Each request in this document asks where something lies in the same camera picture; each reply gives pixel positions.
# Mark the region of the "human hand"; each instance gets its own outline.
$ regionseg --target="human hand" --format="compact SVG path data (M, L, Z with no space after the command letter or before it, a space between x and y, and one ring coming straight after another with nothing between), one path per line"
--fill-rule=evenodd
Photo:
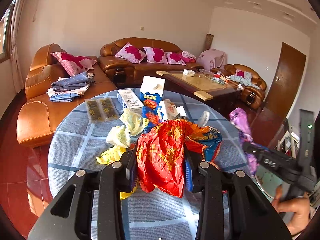
M291 200L286 200L280 202L282 196L282 185L276 188L276 196L272 201L272 206L275 210L279 212L293 212L294 215L291 221L287 224L287 227L291 235L300 233L303 229L306 228L310 222L309 213L310 213L310 201L307 193L303 195L302 198L293 198Z

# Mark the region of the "pink tablecloth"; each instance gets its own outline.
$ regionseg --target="pink tablecloth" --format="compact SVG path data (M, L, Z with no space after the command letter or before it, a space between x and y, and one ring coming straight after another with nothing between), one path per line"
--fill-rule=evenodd
M226 53L217 49L208 49L200 54L199 58L197 58L197 63L208 71L217 67L223 69L227 63Z

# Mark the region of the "purple plastic bag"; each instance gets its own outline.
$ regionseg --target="purple plastic bag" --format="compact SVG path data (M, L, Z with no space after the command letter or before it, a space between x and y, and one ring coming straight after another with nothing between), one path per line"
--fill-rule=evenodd
M239 130L239 140L241 147L244 142L253 143L246 112L242 108L238 107L229 114L229 117L230 122ZM247 152L244 153L249 164L250 173L251 175L254 175L258 167L257 158L253 154Z

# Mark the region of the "wooden coffee table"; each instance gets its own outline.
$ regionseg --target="wooden coffee table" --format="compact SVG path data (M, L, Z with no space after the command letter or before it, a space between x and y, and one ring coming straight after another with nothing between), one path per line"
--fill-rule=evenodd
M241 94L234 84L213 82L196 72L194 77L185 76L182 71L157 71L164 78L164 89L197 99L212 107L224 117L235 109L235 102Z

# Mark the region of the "white wall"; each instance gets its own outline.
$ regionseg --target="white wall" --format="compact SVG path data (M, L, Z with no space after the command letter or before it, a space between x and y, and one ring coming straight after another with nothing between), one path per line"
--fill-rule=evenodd
M172 42L198 56L211 11L199 0L27 0L18 36L23 75L35 52L53 42L72 54L99 56L107 43L143 37Z
M254 69L267 83L267 93L276 73L282 42L301 51L308 61L310 38L261 14L217 7L212 12L209 33L214 35L211 48L225 51L228 64Z
M288 118L289 124L293 126L293 131L300 134L299 109L314 112L317 117L320 109L320 27L315 30L311 38L310 55L304 82L297 102Z
M6 60L0 63L1 75L0 75L0 91L1 91L1 103L0 103L0 118L4 114L11 101L16 96L12 81L11 61Z

